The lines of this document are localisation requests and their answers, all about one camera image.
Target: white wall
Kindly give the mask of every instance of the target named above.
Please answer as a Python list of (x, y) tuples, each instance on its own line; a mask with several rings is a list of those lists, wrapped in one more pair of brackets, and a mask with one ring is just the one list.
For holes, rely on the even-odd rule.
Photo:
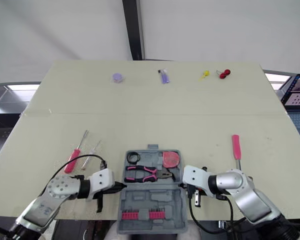
[(121, 0), (0, 0), (0, 83), (41, 81), (54, 60), (131, 60)]
[(145, 57), (300, 73), (300, 0), (141, 0)]

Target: yellow object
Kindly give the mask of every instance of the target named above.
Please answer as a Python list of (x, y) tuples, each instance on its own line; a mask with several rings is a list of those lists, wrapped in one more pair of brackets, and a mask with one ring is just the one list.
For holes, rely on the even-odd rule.
[(200, 77), (199, 81), (203, 80), (206, 76), (209, 76), (209, 75), (210, 75), (210, 72), (208, 70), (206, 70)]

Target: toolbox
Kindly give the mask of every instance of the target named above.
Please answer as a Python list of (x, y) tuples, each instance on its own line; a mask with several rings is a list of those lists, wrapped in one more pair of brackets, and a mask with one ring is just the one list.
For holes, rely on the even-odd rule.
[[(164, 157), (166, 160), (169, 154), (178, 155), (175, 167), (163, 167)], [(186, 191), (179, 186), (182, 174), (178, 150), (161, 150), (158, 145), (150, 144), (146, 150), (127, 151), (123, 168), (123, 183), (127, 187), (120, 194), (118, 233), (179, 234), (187, 231)]]

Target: pink screwdriver handle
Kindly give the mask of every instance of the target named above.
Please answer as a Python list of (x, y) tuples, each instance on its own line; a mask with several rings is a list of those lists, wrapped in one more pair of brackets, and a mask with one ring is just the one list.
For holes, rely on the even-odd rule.
[(235, 160), (241, 159), (241, 149), (239, 142), (239, 135), (232, 135), (232, 148), (233, 148), (233, 156)]
[[(80, 154), (80, 152), (81, 152), (80, 149), (75, 149), (75, 150), (73, 151), (73, 153), (71, 154), (71, 156), (70, 156), (68, 162), (69, 162), (71, 159), (74, 159), (74, 158), (78, 157), (79, 154)], [(65, 166), (65, 168), (64, 168), (64, 172), (65, 172), (66, 174), (71, 173), (71, 172), (74, 170), (75, 166), (76, 166), (76, 162), (77, 162), (77, 160), (74, 160), (74, 161), (70, 162), (69, 164), (67, 164), (67, 165)]]

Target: screwdriver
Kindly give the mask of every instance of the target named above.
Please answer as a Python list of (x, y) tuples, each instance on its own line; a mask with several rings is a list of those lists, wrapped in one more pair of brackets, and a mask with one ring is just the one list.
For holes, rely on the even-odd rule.
[[(76, 158), (76, 157), (79, 156), (79, 154), (80, 154), (80, 152), (81, 152), (81, 151), (80, 151), (81, 145), (82, 145), (83, 141), (85, 140), (87, 134), (88, 134), (88, 130), (85, 130), (85, 132), (84, 132), (84, 134), (83, 134), (83, 137), (82, 137), (82, 139), (81, 139), (79, 145), (76, 147), (76, 149), (73, 150), (73, 153), (72, 153), (71, 156), (69, 157), (68, 162), (69, 162), (71, 159), (74, 159), (74, 158)], [(65, 166), (64, 172), (65, 172), (66, 174), (69, 174), (69, 173), (71, 173), (71, 172), (74, 170), (75, 165), (76, 165), (76, 161), (77, 161), (77, 160), (74, 160), (74, 161), (70, 162), (69, 164), (67, 164), (67, 165)]]
[[(99, 146), (100, 142), (101, 142), (101, 140), (99, 140), (98, 143), (95, 145), (95, 147), (91, 149), (89, 154), (96, 154), (97, 153), (96, 149)], [(82, 165), (81, 170), (86, 170), (87, 165), (90, 161), (90, 158), (91, 158), (91, 156), (88, 156), (88, 158), (85, 160), (84, 164)]]
[(235, 161), (236, 168), (241, 170), (241, 149), (240, 149), (240, 142), (239, 142), (239, 135), (232, 135), (232, 149), (233, 149), (233, 156)]

